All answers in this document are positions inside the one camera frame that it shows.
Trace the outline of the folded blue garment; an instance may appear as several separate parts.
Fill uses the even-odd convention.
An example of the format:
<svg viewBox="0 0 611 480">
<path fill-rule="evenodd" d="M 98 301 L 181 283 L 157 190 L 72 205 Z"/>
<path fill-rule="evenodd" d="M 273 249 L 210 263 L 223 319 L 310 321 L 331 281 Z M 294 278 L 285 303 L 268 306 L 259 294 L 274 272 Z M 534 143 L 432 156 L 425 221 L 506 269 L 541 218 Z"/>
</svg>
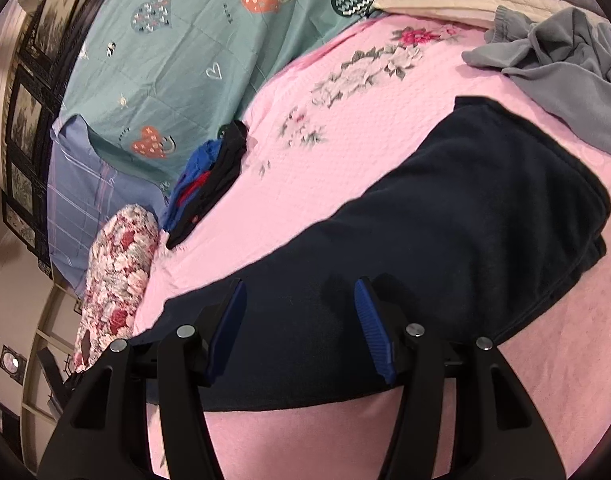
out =
<svg viewBox="0 0 611 480">
<path fill-rule="evenodd" d="M 191 197 L 196 195 L 210 176 L 217 161 L 222 140 L 210 140 L 202 144 L 188 159 L 178 182 L 168 198 L 168 207 L 160 220 L 160 227 L 169 232 L 181 220 L 182 212 Z"/>
</svg>

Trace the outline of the teal heart print blanket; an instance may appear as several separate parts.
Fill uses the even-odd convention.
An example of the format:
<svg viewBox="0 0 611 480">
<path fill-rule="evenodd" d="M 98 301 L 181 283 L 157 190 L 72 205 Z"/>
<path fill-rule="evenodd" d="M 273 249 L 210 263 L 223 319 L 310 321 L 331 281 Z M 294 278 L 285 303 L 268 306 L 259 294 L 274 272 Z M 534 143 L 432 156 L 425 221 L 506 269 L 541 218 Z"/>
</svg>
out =
<svg viewBox="0 0 611 480">
<path fill-rule="evenodd" d="M 263 84 L 363 18 L 374 0 L 104 0 L 62 117 L 116 169 L 171 188 Z"/>
</svg>

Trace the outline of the pink bed sheet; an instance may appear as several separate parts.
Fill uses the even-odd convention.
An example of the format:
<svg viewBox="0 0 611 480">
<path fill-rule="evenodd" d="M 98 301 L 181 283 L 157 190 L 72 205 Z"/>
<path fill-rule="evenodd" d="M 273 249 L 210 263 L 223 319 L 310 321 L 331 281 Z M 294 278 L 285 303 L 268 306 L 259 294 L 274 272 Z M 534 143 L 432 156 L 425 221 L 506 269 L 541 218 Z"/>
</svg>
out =
<svg viewBox="0 0 611 480">
<path fill-rule="evenodd" d="M 304 55 L 259 92 L 242 175 L 190 238 L 159 249 L 134 329 L 171 297 L 281 247 L 359 197 L 412 154 L 457 96 L 486 96 L 548 133 L 605 184 L 611 156 L 578 139 L 507 77 L 466 65 L 484 34 L 391 15 Z M 503 352 L 544 413 L 563 464 L 577 471 L 611 424 L 611 215 L 607 255 Z"/>
</svg>

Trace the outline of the dark framed wall pictures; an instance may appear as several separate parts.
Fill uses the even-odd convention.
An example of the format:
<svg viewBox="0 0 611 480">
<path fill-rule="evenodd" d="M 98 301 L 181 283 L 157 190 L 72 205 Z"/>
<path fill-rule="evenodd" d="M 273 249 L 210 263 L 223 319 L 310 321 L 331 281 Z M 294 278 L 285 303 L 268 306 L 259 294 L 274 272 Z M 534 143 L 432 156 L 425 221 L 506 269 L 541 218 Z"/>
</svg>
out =
<svg viewBox="0 0 611 480">
<path fill-rule="evenodd" d="M 13 55 L 3 110 L 4 224 L 47 276 L 50 128 L 86 34 L 104 0 L 22 0 L 27 12 Z"/>
</svg>

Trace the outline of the navy pants with grey lining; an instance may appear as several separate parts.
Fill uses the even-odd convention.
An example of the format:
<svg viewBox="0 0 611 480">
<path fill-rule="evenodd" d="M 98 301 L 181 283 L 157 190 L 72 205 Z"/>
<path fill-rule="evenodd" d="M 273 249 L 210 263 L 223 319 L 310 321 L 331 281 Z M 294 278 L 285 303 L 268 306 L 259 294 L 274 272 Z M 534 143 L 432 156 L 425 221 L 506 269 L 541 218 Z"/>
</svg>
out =
<svg viewBox="0 0 611 480">
<path fill-rule="evenodd" d="M 386 389 L 354 287 L 443 337 L 514 336 L 605 256 L 598 177 L 482 96 L 460 96 L 419 148 L 359 197 L 328 169 L 245 171 L 153 264 L 138 337 L 192 322 L 240 278 L 247 310 L 213 412 L 343 402 Z"/>
</svg>

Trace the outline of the grey crumpled garment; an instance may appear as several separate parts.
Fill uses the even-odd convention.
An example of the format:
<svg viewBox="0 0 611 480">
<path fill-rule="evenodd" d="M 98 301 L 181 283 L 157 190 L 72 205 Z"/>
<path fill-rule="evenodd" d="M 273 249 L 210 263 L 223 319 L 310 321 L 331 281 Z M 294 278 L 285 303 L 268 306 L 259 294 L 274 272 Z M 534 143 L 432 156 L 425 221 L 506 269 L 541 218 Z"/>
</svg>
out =
<svg viewBox="0 0 611 480">
<path fill-rule="evenodd" d="M 611 155 L 611 26 L 593 25 L 596 0 L 571 6 L 543 22 L 499 6 L 485 44 L 462 54 L 476 68 L 500 70 L 581 140 Z"/>
</svg>

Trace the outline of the folded black garment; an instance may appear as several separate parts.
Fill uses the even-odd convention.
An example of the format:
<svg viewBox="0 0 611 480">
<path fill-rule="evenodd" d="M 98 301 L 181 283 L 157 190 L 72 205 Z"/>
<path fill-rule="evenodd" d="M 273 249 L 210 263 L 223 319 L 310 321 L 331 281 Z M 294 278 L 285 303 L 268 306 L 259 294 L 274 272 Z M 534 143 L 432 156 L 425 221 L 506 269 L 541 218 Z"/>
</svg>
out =
<svg viewBox="0 0 611 480">
<path fill-rule="evenodd" d="M 240 175 L 243 156 L 247 151 L 248 128 L 240 120 L 233 120 L 219 130 L 222 140 L 217 161 L 210 171 L 206 183 L 190 198 L 183 209 L 181 220 L 167 232 L 166 247 L 172 249 L 187 239 L 200 220 L 217 205 Z"/>
</svg>

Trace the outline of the blue striped pillow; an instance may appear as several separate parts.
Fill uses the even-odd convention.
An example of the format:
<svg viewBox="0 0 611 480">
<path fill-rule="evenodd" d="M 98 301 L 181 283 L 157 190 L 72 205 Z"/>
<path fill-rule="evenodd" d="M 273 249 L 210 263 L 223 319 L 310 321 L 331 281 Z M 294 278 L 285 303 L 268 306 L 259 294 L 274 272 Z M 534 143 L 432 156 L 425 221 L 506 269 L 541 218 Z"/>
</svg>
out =
<svg viewBox="0 0 611 480">
<path fill-rule="evenodd" d="M 48 249 L 53 266 L 82 297 L 89 251 L 100 228 L 126 205 L 140 205 L 160 219 L 167 201 L 153 183 L 104 162 L 92 147 L 89 126 L 81 116 L 54 122 L 51 140 Z"/>
</svg>

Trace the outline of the floral rolled quilt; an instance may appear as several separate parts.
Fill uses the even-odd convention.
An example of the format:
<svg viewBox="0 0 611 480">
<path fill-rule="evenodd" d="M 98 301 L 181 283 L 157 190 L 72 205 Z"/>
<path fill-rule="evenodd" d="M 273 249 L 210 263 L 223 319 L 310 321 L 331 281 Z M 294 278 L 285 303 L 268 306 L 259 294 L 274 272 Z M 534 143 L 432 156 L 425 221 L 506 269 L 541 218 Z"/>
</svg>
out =
<svg viewBox="0 0 611 480">
<path fill-rule="evenodd" d="M 157 219 L 138 205 L 121 208 L 97 233 L 71 360 L 76 373 L 90 368 L 112 341 L 132 336 L 158 240 Z"/>
</svg>

